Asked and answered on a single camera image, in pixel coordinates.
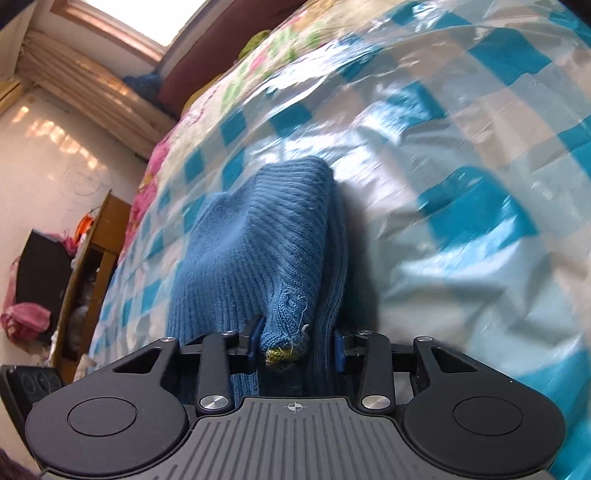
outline wooden furniture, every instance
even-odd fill
[[[79,261],[72,272],[64,296],[57,324],[56,344],[50,357],[50,365],[58,369],[66,384],[72,383],[80,357],[88,353],[90,348],[107,287],[123,248],[130,209],[129,204],[112,196],[109,192],[81,246]],[[83,325],[80,348],[77,352],[73,352],[65,341],[68,320],[76,307],[82,283],[85,278],[88,278],[89,273],[94,274],[94,272],[96,272],[96,281]]]

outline bed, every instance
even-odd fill
[[[90,354],[167,334],[212,193],[327,161],[348,212],[348,315],[429,334],[567,419],[558,479],[591,478],[591,30],[554,0],[316,0],[154,150]]]

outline curtain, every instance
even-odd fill
[[[69,103],[146,159],[175,124],[109,70],[39,31],[26,36],[17,73]]]

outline blue sweater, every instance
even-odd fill
[[[261,367],[235,395],[332,395],[330,339],[347,266],[343,211],[318,158],[269,164],[197,217],[174,283],[168,334],[181,344],[265,317]]]

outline window sill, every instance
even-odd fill
[[[54,0],[51,12],[98,33],[153,66],[166,52],[166,47],[81,0]]]

